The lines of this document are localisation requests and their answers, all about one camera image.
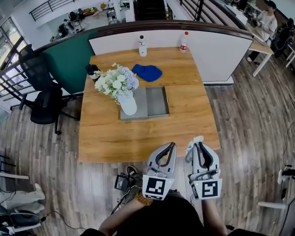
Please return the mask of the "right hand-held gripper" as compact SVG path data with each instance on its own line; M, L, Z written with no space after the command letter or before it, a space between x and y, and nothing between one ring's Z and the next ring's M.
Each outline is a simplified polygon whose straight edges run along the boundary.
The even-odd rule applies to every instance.
M196 200L216 199L221 195L222 179L220 178L219 157L208 145L193 145L193 174L189 183Z

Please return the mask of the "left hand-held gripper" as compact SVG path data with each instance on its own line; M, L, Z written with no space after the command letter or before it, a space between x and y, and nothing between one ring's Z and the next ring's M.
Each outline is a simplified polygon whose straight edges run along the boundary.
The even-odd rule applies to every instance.
M167 160L161 164L160 161L165 156ZM162 145L150 155L146 174L143 175L142 195L144 198L165 199L175 181L173 168L175 167L176 156L177 146L174 142Z

